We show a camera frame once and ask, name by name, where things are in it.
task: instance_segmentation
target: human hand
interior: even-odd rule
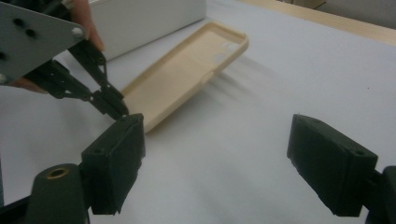
[[[86,38],[91,40],[91,42],[101,51],[105,50],[105,45],[103,44],[102,39],[100,38],[96,27],[92,21],[90,5],[88,0],[72,0],[73,7],[70,10],[72,21],[80,24],[85,28]],[[28,80],[27,78],[21,77],[9,86],[23,88],[28,91],[35,91],[38,93],[47,93],[46,91],[39,88],[35,83]]]

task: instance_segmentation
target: white table surface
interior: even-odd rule
[[[210,20],[247,33],[249,49],[146,135],[147,156],[120,215],[105,223],[363,223],[335,217],[286,156],[292,115],[332,125],[396,164],[396,48],[231,0],[208,0],[207,19],[108,64],[125,87]],[[93,86],[68,55],[76,77]],[[78,100],[0,89],[6,203],[34,176],[80,152],[113,121]]]

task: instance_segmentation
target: screw hole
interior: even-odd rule
[[[21,19],[15,19],[15,20],[13,20],[13,22],[14,22],[15,25],[17,25],[19,27],[24,27],[25,26],[24,21],[21,20]]]
[[[26,30],[25,33],[26,33],[26,35],[29,36],[29,37],[36,37],[36,34],[35,34],[35,31],[34,31],[34,30],[29,29],[29,30]]]
[[[58,178],[61,178],[65,175],[67,175],[68,173],[69,173],[68,169],[61,167],[61,168],[50,171],[47,174],[47,179],[58,179]]]

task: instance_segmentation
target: white box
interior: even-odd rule
[[[108,60],[206,14],[206,0],[97,0],[90,5]]]

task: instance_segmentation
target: beige plastic tray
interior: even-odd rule
[[[124,102],[144,115],[147,133],[247,48],[245,34],[207,23],[122,90]]]

